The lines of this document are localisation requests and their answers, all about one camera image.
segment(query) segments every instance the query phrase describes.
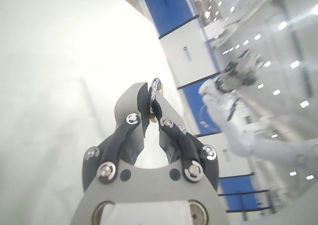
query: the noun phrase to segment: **white wall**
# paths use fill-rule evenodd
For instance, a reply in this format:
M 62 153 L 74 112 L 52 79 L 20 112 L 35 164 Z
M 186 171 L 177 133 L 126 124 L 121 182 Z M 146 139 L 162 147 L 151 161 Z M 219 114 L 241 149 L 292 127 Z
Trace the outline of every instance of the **white wall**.
M 250 174 L 251 169 L 246 158 L 234 155 L 227 143 L 224 133 L 202 136 L 198 138 L 204 145 L 211 145 L 215 148 L 219 161 L 219 176 L 229 177 Z
M 158 76 L 182 114 L 176 86 L 155 27 L 124 0 L 1 0 L 0 20 L 0 224 L 69 224 L 118 97 Z M 166 164 L 157 125 L 145 143 L 146 163 Z
M 160 39 L 177 86 L 183 86 L 217 72 L 197 20 Z M 191 61 L 184 51 L 188 48 Z

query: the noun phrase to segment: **metal frame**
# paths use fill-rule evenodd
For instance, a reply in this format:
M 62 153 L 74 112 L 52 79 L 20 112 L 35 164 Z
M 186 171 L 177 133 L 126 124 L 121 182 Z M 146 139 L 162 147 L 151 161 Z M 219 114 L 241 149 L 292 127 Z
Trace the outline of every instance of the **metal frame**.
M 242 176 L 251 176 L 251 175 L 253 175 L 253 173 L 248 174 L 248 175 L 242 175 Z M 257 193 L 266 193 L 266 196 L 267 196 L 267 199 L 268 199 L 268 202 L 269 202 L 269 206 L 268 206 L 268 207 L 263 207 L 263 208 L 246 209 L 245 206 L 244 206 L 244 202 L 243 202 L 242 195 L 257 194 Z M 268 189 L 265 189 L 265 190 L 257 190 L 257 191 L 251 191 L 251 192 L 238 192 L 238 193 L 218 194 L 218 196 L 219 196 L 219 197 L 220 197 L 220 196 L 239 196 L 240 202 L 241 202 L 241 205 L 242 205 L 242 209 L 226 210 L 226 212 L 227 212 L 227 213 L 238 213 L 238 212 L 242 212 L 242 216 L 243 216 L 243 220 L 244 220 L 244 221 L 247 221 L 247 216 L 246 216 L 246 213 L 247 213 L 247 212 L 261 211 L 261 210 L 270 209 L 271 212 L 272 212 L 272 214 L 276 213 Z

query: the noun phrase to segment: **ceiling light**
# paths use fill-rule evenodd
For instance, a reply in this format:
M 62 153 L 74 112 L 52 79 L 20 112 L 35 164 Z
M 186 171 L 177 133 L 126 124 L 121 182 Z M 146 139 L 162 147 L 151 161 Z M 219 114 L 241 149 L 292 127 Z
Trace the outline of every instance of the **ceiling light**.
M 264 67 L 269 67 L 271 65 L 271 62 L 270 61 L 267 61 L 265 64 L 264 64 Z
M 210 17 L 210 13 L 211 12 L 205 12 L 205 14 L 204 14 L 205 18 L 209 18 Z
M 257 34 L 257 35 L 255 36 L 255 40 L 257 41 L 258 39 L 260 39 L 260 34 Z
M 277 90 L 275 90 L 274 92 L 273 92 L 273 94 L 274 95 L 278 95 L 280 93 L 280 90 L 279 89 L 277 89 Z
M 313 14 L 318 15 L 318 4 L 313 8 Z
M 297 66 L 299 66 L 299 64 L 300 64 L 300 62 L 299 62 L 298 60 L 296 60 L 296 61 L 292 62 L 292 63 L 290 64 L 290 66 L 292 67 L 292 69 L 294 69 L 294 68 L 296 68 Z
M 301 103 L 300 103 L 300 106 L 301 106 L 302 108 L 308 107 L 308 106 L 309 106 L 309 102 L 308 102 L 307 100 L 305 100 L 304 102 L 301 102 Z
M 279 26 L 278 26 L 278 29 L 279 30 L 283 30 L 285 27 L 286 27 L 287 23 L 285 21 L 282 21 Z

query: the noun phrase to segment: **screw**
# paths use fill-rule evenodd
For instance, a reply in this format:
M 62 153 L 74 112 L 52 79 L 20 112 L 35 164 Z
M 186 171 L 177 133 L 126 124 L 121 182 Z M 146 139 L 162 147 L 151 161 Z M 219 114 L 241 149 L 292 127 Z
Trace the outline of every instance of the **screw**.
M 207 224 L 207 213 L 205 212 L 204 207 L 196 201 L 190 201 L 189 204 L 193 225 Z
M 136 115 L 132 114 L 132 115 L 129 116 L 129 121 L 130 122 L 135 122 L 136 120 L 137 120 L 137 116 Z
M 183 125 L 178 125 L 178 127 L 179 127 L 179 129 L 181 130 L 181 131 L 184 131 L 184 126 Z
M 95 150 L 92 149 L 90 151 L 87 152 L 87 157 L 92 158 L 95 155 Z
M 190 175 L 197 177 L 200 174 L 200 169 L 196 165 L 191 165 L 189 167 L 189 173 Z
M 206 153 L 207 153 L 209 156 L 213 156 L 213 155 L 214 155 L 214 152 L 211 151 L 211 150 L 206 150 Z
M 89 160 L 90 158 L 93 157 L 98 157 L 99 156 L 99 148 L 98 147 L 90 147 L 88 150 L 86 150 L 84 154 L 84 159 Z
M 112 167 L 110 166 L 103 166 L 101 169 L 100 169 L 100 176 L 102 177 L 108 177 L 110 175 L 110 173 L 112 172 Z
M 171 121 L 170 121 L 169 119 L 165 119 L 165 120 L 163 121 L 163 124 L 164 124 L 165 126 L 170 126 L 170 125 L 171 125 Z

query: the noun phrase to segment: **hex bolt head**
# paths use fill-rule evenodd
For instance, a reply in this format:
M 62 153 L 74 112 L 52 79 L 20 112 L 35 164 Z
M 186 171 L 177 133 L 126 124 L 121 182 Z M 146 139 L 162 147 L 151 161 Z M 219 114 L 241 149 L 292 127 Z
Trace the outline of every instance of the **hex bolt head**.
M 179 127 L 179 129 L 180 129 L 181 131 L 184 131 L 184 130 L 185 130 L 185 127 L 184 127 L 183 125 L 178 125 L 178 127 Z
M 165 126 L 170 126 L 170 125 L 171 125 L 171 121 L 170 121 L 169 119 L 165 119 L 165 120 L 163 121 L 163 124 L 164 124 Z
M 200 169 L 196 165 L 191 165 L 189 167 L 189 173 L 190 173 L 190 175 L 197 177 L 200 174 Z
M 214 152 L 211 151 L 211 150 L 206 150 L 206 153 L 208 156 L 213 156 L 214 155 Z
M 137 116 L 136 115 L 130 115 L 129 116 L 129 121 L 130 122 L 135 122 L 137 120 Z
M 96 151 L 94 149 L 87 152 L 87 157 L 92 158 L 95 155 Z
M 108 177 L 111 172 L 112 172 L 112 167 L 110 167 L 110 166 L 103 166 L 103 167 L 100 169 L 100 176 L 102 176 L 102 177 Z

